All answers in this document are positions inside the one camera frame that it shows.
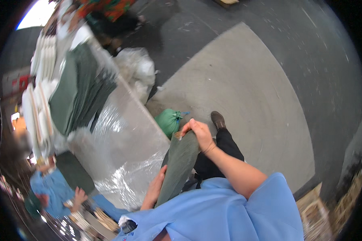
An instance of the concrete floor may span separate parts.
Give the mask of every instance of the concrete floor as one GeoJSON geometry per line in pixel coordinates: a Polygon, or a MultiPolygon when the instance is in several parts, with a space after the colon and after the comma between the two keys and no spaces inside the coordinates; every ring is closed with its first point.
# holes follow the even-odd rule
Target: concrete floor
{"type": "Polygon", "coordinates": [[[153,116],[167,108],[189,111],[186,120],[207,123],[215,135],[210,112],[217,110],[252,166],[267,175],[283,173],[292,192],[315,174],[309,128],[294,89],[245,23],[211,41],[163,87],[146,104],[153,116]]]}
{"type": "Polygon", "coordinates": [[[239,22],[251,28],[287,75],[309,128],[315,175],[294,196],[322,181],[321,197],[332,202],[346,149],[362,120],[361,62],[332,10],[320,0],[251,0],[228,9],[212,0],[137,4],[149,22],[124,45],[147,48],[160,70],[156,86],[239,22]]]}

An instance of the brown shoe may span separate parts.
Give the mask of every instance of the brown shoe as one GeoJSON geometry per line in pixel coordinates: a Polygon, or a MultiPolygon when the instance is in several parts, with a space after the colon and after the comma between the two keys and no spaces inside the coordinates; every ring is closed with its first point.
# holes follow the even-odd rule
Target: brown shoe
{"type": "Polygon", "coordinates": [[[215,124],[216,129],[227,128],[225,126],[224,117],[217,111],[212,111],[212,113],[210,113],[210,119],[212,120],[213,124],[215,124]]]}

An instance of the man in blue shirt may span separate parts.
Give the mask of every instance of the man in blue shirt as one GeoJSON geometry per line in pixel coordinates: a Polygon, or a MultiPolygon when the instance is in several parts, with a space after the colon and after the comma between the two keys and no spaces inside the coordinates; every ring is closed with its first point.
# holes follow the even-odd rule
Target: man in blue shirt
{"type": "MultiPolygon", "coordinates": [[[[66,175],[68,175],[66,178],[71,182],[73,182],[72,179],[74,179],[74,181],[78,179],[76,182],[78,185],[85,183],[84,179],[86,177],[83,175],[75,175],[80,172],[78,170],[79,166],[71,165],[71,167],[74,167],[71,171],[67,172],[67,170],[65,170],[66,175]]],[[[75,186],[71,188],[59,168],[56,168],[51,173],[47,173],[49,168],[49,165],[40,167],[30,179],[31,190],[25,200],[25,207],[34,218],[40,218],[43,210],[53,218],[63,218],[80,209],[82,203],[87,200],[85,190],[89,195],[97,193],[97,191],[92,192],[93,188],[91,185],[82,186],[85,190],[79,187],[75,188],[75,186]]],[[[122,214],[128,213],[127,210],[117,209],[103,195],[93,195],[92,200],[94,207],[101,208],[115,220],[119,220],[122,214]]]]}
{"type": "Polygon", "coordinates": [[[31,191],[29,197],[33,197],[33,208],[39,210],[39,212],[45,210],[53,218],[62,218],[78,211],[82,203],[87,200],[84,190],[77,187],[73,191],[59,169],[43,176],[43,173],[46,173],[48,169],[49,165],[40,167],[30,179],[31,191]]]}
{"type": "Polygon", "coordinates": [[[200,185],[154,208],[164,166],[150,183],[141,210],[122,215],[114,241],[130,240],[303,240],[295,200],[281,173],[267,177],[244,162],[224,118],[211,114],[217,145],[206,124],[191,119],[182,129],[196,134],[202,154],[194,166],[200,185]]]}

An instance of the light blue shirt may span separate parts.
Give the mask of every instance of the light blue shirt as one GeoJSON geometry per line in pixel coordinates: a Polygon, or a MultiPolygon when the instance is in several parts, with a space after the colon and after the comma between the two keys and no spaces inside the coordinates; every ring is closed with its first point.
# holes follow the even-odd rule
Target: light blue shirt
{"type": "MultiPolygon", "coordinates": [[[[71,214],[70,209],[65,207],[64,203],[74,198],[75,192],[68,185],[59,169],[44,177],[40,171],[36,171],[30,179],[30,184],[34,194],[48,195],[48,207],[44,210],[53,218],[63,218],[71,214]]],[[[101,194],[93,196],[92,199],[94,200],[94,208],[101,208],[116,221],[121,215],[128,213],[127,210],[116,208],[101,194]]]]}
{"type": "Polygon", "coordinates": [[[152,241],[164,228],[171,240],[303,240],[299,211],[281,173],[271,175],[248,200],[227,179],[216,177],[155,209],[124,216],[137,228],[121,231],[113,241],[152,241]]]}
{"type": "Polygon", "coordinates": [[[74,197],[75,192],[70,188],[59,169],[42,177],[42,172],[36,171],[30,179],[34,194],[48,195],[48,207],[44,210],[53,218],[62,218],[71,214],[63,204],[74,197]]]}

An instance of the green fabric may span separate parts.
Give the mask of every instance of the green fabric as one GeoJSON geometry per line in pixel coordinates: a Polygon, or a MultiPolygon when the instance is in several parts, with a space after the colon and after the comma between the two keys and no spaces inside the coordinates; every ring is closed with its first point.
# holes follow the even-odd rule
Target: green fabric
{"type": "Polygon", "coordinates": [[[178,131],[180,126],[179,120],[182,119],[181,112],[174,111],[172,109],[165,109],[155,118],[155,121],[165,133],[165,135],[170,139],[172,138],[172,134],[178,131]]]}
{"type": "Polygon", "coordinates": [[[66,55],[61,79],[49,101],[51,118],[66,137],[77,128],[86,127],[116,88],[116,76],[106,69],[97,74],[98,68],[86,43],[66,55]]]}
{"type": "Polygon", "coordinates": [[[42,210],[42,205],[40,203],[40,200],[35,196],[32,189],[30,189],[28,197],[24,200],[24,206],[27,212],[31,215],[31,217],[40,218],[38,210],[42,210]]]}
{"type": "Polygon", "coordinates": [[[79,187],[82,188],[85,193],[90,194],[95,189],[90,175],[71,152],[64,152],[56,156],[56,167],[59,168],[59,171],[72,190],[79,187]]]}
{"type": "Polygon", "coordinates": [[[181,139],[172,136],[163,166],[168,165],[165,179],[155,207],[177,196],[190,176],[199,153],[198,142],[193,131],[181,139]]]}

